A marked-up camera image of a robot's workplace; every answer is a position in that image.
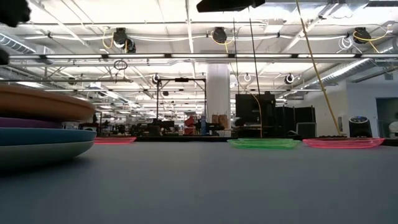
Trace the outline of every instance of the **gray table surface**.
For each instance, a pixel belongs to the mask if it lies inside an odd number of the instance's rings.
[[[0,223],[398,223],[398,148],[94,146],[0,177]]]

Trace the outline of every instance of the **purple plate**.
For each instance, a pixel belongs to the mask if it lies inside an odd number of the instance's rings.
[[[20,118],[0,118],[0,128],[62,128],[62,123]]]

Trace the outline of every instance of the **red plate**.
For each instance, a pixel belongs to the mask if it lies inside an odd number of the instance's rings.
[[[130,144],[137,138],[95,138],[94,144]]]
[[[311,147],[328,149],[366,149],[379,146],[383,141],[383,138],[321,138],[303,140],[303,142]]]

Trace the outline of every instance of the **white column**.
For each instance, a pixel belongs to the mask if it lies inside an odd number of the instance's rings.
[[[228,116],[228,127],[231,128],[231,102],[229,94],[229,69],[228,64],[207,65],[207,114],[211,122],[213,114]]]

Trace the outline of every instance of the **blue plate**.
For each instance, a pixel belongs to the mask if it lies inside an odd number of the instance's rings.
[[[0,146],[25,146],[94,141],[96,131],[47,129],[47,128],[0,128]]]

